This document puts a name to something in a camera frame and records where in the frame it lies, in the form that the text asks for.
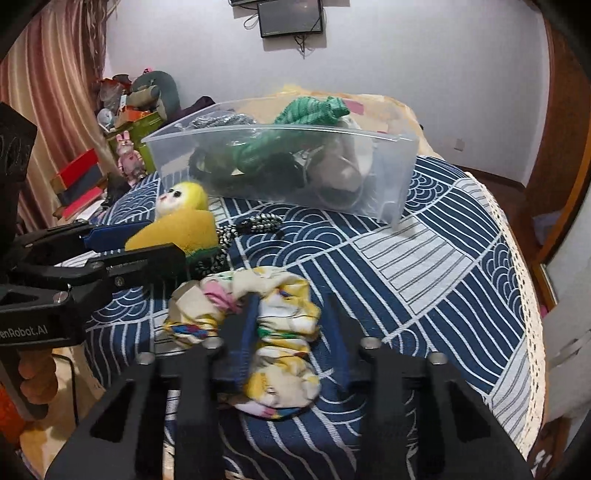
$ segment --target doll face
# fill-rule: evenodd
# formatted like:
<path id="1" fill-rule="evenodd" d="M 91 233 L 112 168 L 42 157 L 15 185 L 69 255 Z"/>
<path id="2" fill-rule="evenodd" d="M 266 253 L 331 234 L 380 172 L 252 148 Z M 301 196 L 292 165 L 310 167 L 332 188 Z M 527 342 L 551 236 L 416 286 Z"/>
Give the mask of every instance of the doll face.
<path id="1" fill-rule="evenodd" d="M 188 192 L 184 185 L 175 185 L 156 200 L 158 216 L 168 215 L 185 205 Z"/>

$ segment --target monitor screen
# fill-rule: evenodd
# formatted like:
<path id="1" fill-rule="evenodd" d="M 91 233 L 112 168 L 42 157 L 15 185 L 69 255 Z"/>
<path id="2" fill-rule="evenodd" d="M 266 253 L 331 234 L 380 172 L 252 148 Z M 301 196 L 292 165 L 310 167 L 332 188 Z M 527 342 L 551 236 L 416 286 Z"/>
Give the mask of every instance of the monitor screen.
<path id="1" fill-rule="evenodd" d="M 320 0 L 271 0 L 258 4 L 261 37 L 322 33 Z"/>

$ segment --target bedspread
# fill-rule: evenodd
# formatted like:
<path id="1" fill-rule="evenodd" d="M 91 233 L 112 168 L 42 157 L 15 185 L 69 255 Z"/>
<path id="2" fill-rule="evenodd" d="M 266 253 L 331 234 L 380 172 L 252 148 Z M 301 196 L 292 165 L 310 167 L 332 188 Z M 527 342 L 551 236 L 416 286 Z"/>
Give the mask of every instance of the bedspread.
<path id="1" fill-rule="evenodd" d="M 103 222 L 153 218 L 157 194 L 182 176 L 149 176 Z M 293 205 L 215 198 L 210 209 L 222 224 L 255 212 L 284 216 L 282 236 L 239 238 L 232 268 L 285 267 L 310 281 L 315 303 L 322 290 L 334 291 L 367 335 L 391 348 L 416 356 L 444 352 L 527 454 L 544 402 L 540 317 L 504 215 L 473 177 L 441 159 L 418 157 L 396 231 L 370 218 Z M 120 292 L 88 321 L 86 358 L 103 386 L 138 352 L 178 351 L 162 329 L 166 298 L 177 284 Z M 310 355 L 322 385 L 310 410 L 284 421 L 220 411 L 229 472 L 264 480 L 353 478 L 365 399 L 336 388 L 328 349 L 322 336 Z M 171 392 L 169 452 L 177 400 Z"/>

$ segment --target curtain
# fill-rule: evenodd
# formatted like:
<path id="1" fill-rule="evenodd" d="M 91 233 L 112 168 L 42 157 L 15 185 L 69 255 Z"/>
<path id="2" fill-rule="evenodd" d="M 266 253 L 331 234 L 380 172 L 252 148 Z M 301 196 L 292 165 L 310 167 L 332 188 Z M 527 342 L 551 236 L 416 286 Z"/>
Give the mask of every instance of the curtain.
<path id="1" fill-rule="evenodd" d="M 105 63 L 107 0 L 53 0 L 0 64 L 0 99 L 37 125 L 18 211 L 29 231 L 55 224 L 49 181 L 94 148 L 104 173 L 116 165 L 95 118 Z"/>

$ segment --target pink bunny toy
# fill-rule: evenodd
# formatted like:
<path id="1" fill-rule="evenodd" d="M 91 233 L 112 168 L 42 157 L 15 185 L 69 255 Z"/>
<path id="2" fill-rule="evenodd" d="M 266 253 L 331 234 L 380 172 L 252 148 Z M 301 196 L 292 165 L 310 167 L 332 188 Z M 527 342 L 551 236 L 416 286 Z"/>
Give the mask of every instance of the pink bunny toy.
<path id="1" fill-rule="evenodd" d="M 123 132 L 123 137 L 117 135 L 117 155 L 119 155 L 119 170 L 130 186 L 146 178 L 146 167 L 142 155 L 134 150 L 134 143 L 129 139 L 129 132 Z"/>

